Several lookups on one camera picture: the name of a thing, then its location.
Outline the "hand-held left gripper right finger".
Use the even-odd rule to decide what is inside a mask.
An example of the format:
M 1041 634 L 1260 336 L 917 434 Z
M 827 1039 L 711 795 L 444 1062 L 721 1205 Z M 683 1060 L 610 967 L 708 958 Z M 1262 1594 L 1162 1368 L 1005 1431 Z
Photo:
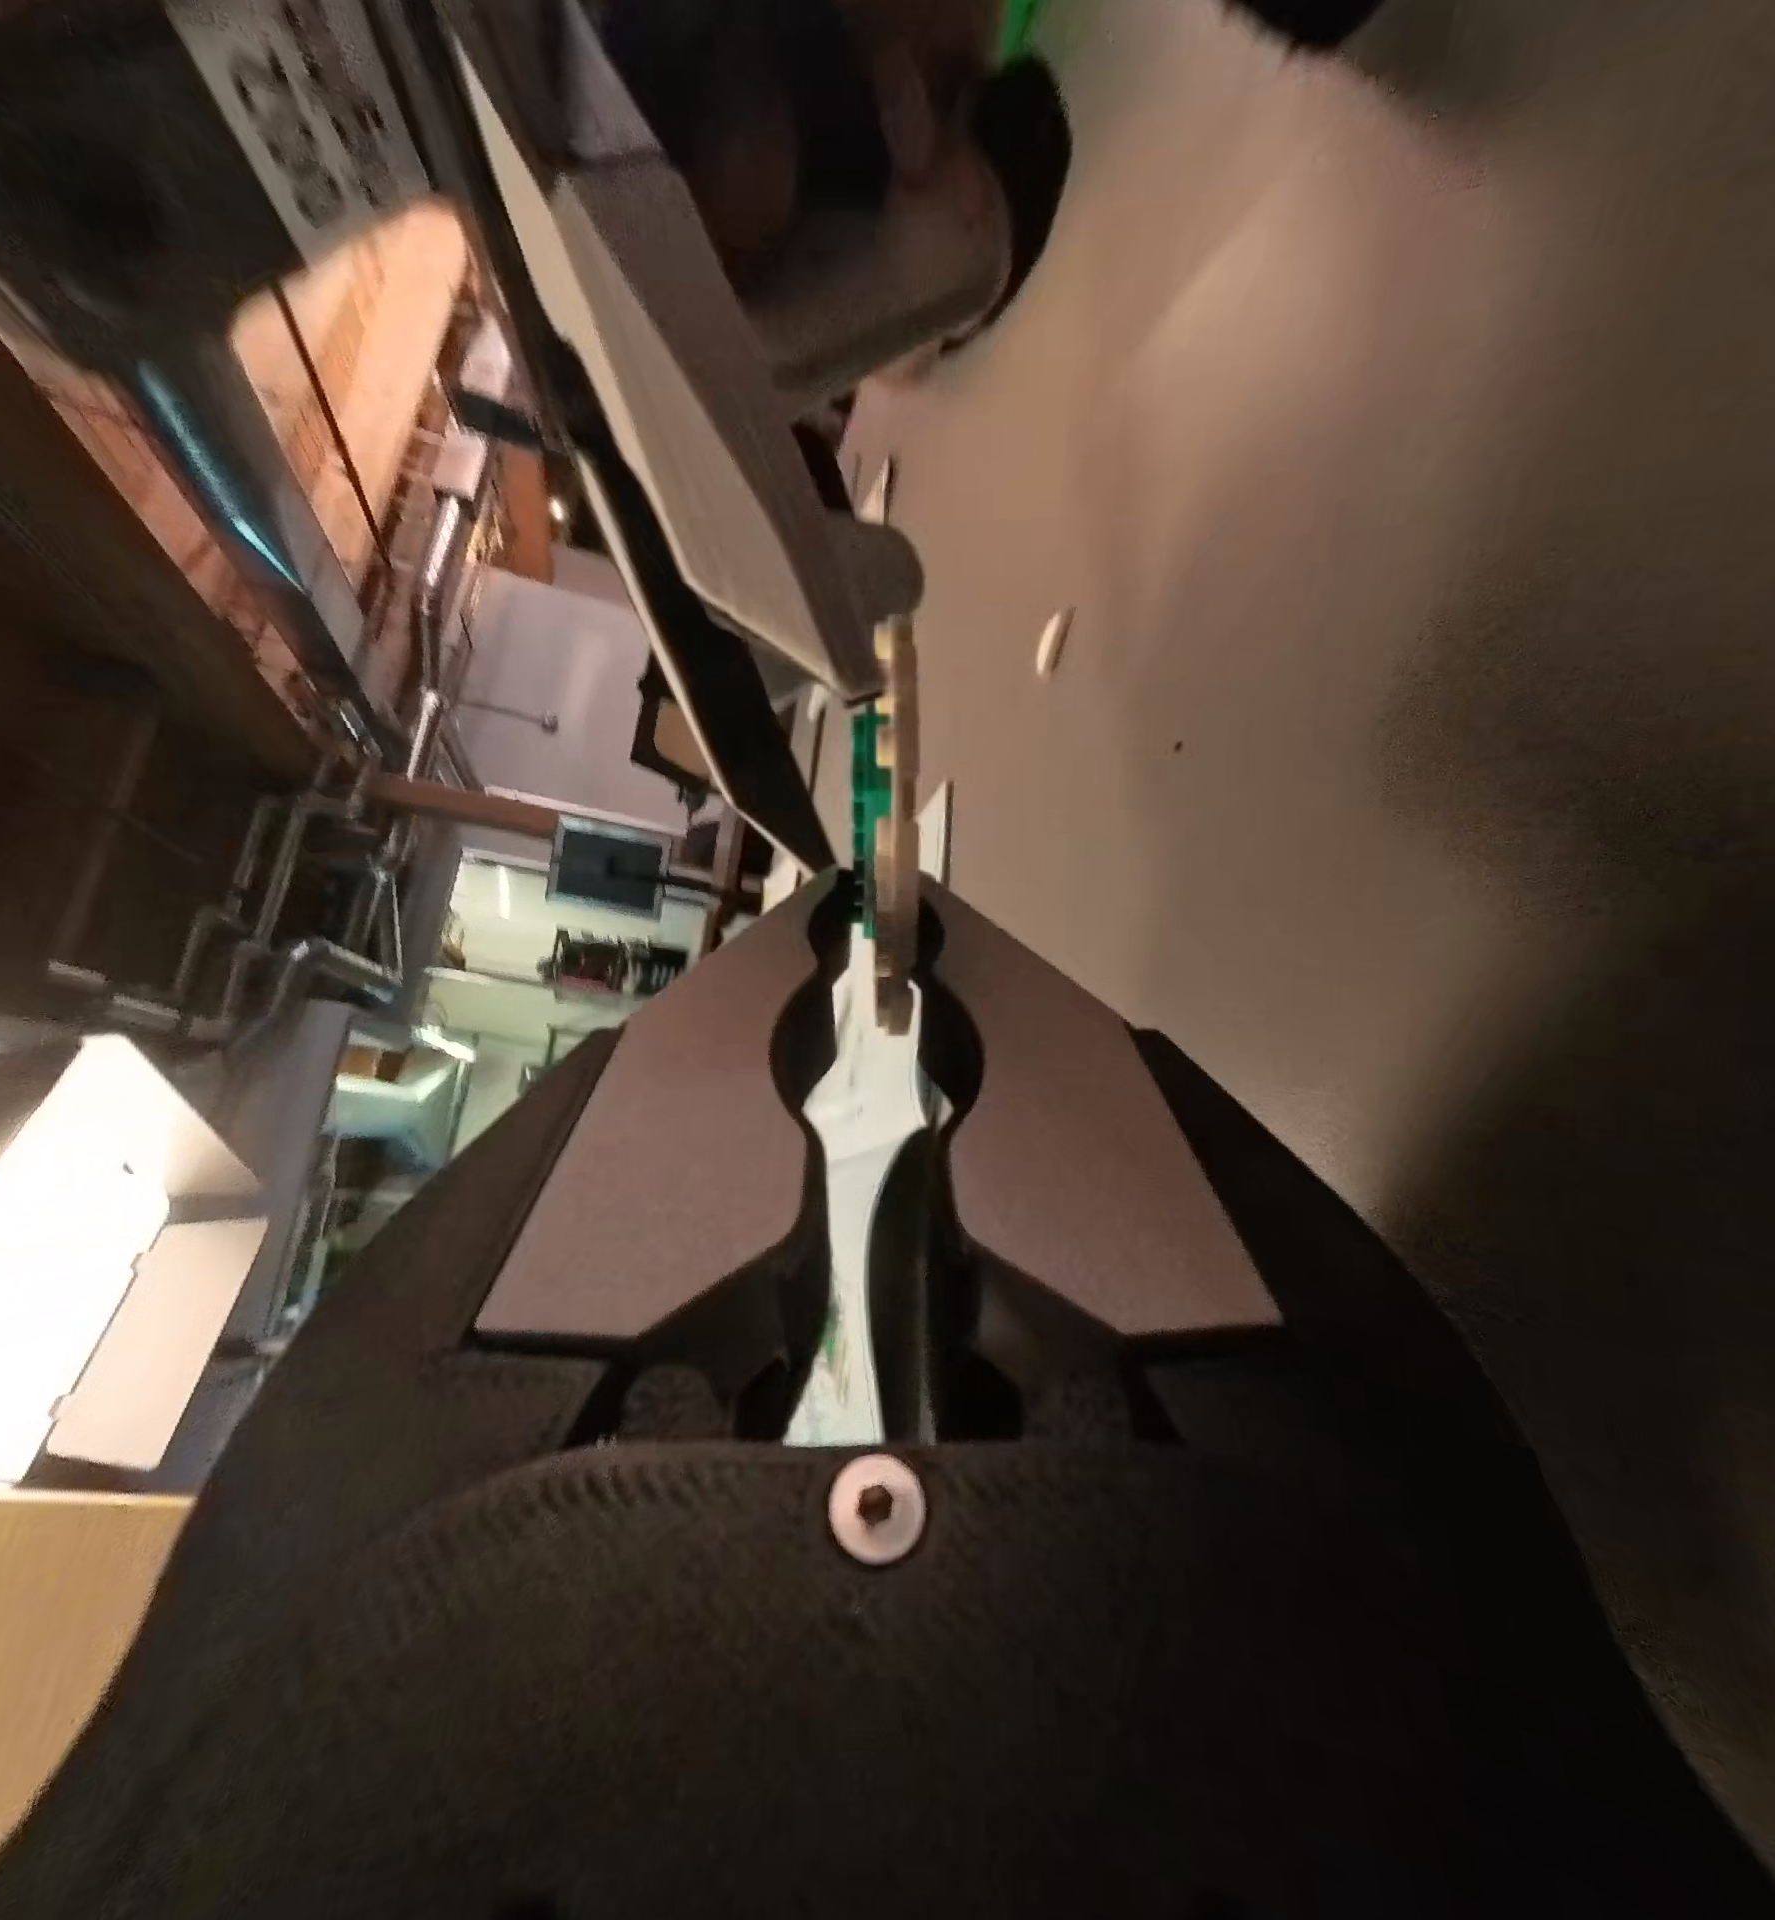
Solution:
M 1118 1336 L 1279 1325 L 1126 1020 L 936 881 L 920 983 L 971 1246 Z

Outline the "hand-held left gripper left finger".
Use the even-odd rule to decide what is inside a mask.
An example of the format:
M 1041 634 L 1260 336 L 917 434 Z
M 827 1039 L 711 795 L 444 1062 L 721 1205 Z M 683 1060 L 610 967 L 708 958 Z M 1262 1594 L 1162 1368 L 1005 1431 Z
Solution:
M 626 1020 L 507 1253 L 481 1336 L 652 1336 L 708 1301 L 819 1336 L 846 873 L 830 868 Z

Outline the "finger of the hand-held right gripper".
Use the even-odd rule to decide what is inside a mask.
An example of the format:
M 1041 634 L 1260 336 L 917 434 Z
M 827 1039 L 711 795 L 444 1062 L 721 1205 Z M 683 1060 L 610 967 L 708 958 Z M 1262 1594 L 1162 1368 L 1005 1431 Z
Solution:
M 617 447 L 573 447 L 614 566 L 662 677 L 731 811 L 805 873 L 834 864 L 749 643 L 690 589 L 645 492 Z
M 686 589 L 849 704 L 873 618 L 692 197 L 593 32 L 456 32 L 452 61 L 561 372 L 610 427 Z

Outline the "beige toothed piece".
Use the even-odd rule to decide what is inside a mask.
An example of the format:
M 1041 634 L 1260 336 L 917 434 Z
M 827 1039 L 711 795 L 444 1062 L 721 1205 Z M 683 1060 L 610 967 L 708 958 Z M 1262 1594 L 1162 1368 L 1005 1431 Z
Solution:
M 920 675 L 912 618 L 873 634 L 880 694 L 851 721 L 851 843 L 856 925 L 873 974 L 873 1011 L 883 1033 L 910 1034 L 920 954 Z

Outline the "person's right hand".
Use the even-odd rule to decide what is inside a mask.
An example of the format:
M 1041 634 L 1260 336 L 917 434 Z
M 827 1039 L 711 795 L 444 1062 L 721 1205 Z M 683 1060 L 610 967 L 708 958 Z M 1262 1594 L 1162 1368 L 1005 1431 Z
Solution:
M 723 5 L 728 75 L 688 187 L 728 279 L 774 275 L 799 226 L 877 213 L 966 170 L 998 4 Z

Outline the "black framed screen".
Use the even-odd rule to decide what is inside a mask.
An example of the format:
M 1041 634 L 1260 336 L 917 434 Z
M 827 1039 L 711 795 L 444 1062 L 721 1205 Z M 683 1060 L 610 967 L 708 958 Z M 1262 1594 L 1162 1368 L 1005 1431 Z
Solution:
M 700 807 L 713 791 L 708 756 L 655 654 L 643 663 L 636 690 L 630 762 L 673 784 L 683 805 Z

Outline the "brown wooden beam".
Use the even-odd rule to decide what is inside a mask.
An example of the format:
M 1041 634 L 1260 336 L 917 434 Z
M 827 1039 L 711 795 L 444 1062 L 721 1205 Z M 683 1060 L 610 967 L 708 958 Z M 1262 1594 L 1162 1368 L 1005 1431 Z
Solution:
M 366 781 L 364 791 L 374 805 L 395 813 L 535 841 L 551 841 L 562 820 L 561 810 L 551 805 L 420 777 L 377 772 Z

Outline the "bright ceiling light panel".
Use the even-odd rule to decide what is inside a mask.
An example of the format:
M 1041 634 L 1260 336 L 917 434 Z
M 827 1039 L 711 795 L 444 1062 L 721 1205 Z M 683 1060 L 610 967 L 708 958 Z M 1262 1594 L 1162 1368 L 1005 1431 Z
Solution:
M 0 1492 L 45 1461 L 155 1472 L 268 1227 L 133 1042 L 0 1044 Z

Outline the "light wooden cabinet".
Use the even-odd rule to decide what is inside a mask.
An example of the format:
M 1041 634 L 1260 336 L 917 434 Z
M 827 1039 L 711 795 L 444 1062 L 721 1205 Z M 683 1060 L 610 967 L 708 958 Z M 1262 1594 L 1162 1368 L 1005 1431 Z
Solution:
M 0 1846 L 84 1732 L 194 1501 L 0 1495 Z

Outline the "wall monitor screen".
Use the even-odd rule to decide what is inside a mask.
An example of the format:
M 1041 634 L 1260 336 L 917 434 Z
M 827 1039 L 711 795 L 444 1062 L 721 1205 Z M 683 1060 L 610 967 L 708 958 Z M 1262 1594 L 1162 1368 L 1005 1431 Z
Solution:
M 657 922 L 665 907 L 673 846 L 652 828 L 565 811 L 553 820 L 546 898 Z

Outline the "silver ventilation duct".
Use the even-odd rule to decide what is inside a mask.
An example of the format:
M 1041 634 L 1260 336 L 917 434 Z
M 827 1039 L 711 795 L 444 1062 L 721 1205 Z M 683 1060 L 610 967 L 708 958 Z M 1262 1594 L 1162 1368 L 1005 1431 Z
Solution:
M 420 777 L 441 733 L 448 712 L 444 634 L 452 575 L 463 565 L 473 533 L 473 502 L 453 492 L 437 492 L 434 526 L 409 597 L 409 631 L 419 669 L 415 721 L 405 758 L 405 775 Z

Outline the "teal ceiling duct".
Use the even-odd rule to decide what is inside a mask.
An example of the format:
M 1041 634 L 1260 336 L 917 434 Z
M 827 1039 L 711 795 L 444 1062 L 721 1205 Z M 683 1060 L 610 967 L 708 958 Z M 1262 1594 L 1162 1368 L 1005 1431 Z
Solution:
M 302 593 L 274 490 L 238 447 L 206 368 L 140 353 L 123 381 L 164 465 L 228 558 L 261 587 Z

